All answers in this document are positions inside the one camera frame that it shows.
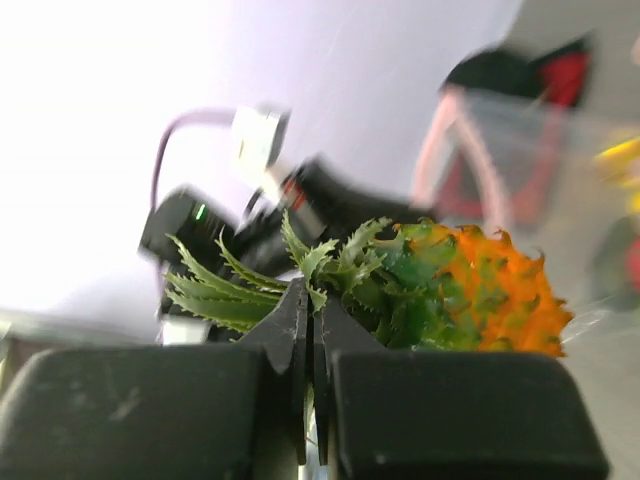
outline green light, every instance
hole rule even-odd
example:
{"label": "green light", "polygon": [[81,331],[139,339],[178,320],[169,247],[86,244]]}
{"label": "green light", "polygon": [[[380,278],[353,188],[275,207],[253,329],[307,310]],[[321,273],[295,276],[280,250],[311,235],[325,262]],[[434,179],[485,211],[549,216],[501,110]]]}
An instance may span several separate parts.
{"label": "green light", "polygon": [[196,221],[200,220],[202,218],[202,215],[204,215],[204,209],[205,209],[205,205],[202,204],[200,205],[200,208],[198,209],[198,212],[196,213]]}

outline transparent plastic bin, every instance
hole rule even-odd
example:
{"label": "transparent plastic bin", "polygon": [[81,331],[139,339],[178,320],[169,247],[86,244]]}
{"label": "transparent plastic bin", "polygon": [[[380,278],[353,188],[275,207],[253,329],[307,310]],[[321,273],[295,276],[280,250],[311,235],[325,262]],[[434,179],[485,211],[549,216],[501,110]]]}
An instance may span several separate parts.
{"label": "transparent plastic bin", "polygon": [[[640,125],[579,110],[452,90],[419,159],[414,198],[435,205],[445,224],[475,223],[487,234],[503,228],[521,251],[544,252],[554,292],[576,314],[563,336],[571,355],[578,338],[638,328],[639,297],[627,271],[638,237],[631,190],[609,181],[611,172],[595,161],[638,135]],[[623,238],[612,242],[615,232]]]}

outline red object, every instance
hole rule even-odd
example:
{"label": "red object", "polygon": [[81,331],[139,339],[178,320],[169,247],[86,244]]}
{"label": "red object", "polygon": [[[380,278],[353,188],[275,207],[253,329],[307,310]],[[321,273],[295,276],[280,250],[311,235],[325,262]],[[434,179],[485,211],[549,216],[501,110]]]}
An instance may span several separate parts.
{"label": "red object", "polygon": [[[533,62],[547,85],[547,103],[560,110],[576,107],[585,89],[591,52],[586,39],[572,42]],[[549,116],[541,134],[541,148],[534,168],[529,172],[526,182],[510,199],[516,221],[520,224],[535,223],[545,206],[549,185],[557,168],[560,148],[553,148],[562,141],[562,130],[556,124],[553,115]],[[452,213],[466,217],[482,217],[482,204],[478,195],[469,198],[469,188],[465,186],[465,177],[472,176],[464,155],[460,154],[452,167],[448,178],[439,192],[439,201]]]}
{"label": "red object", "polygon": [[627,274],[634,288],[640,291],[640,239],[627,252]]}

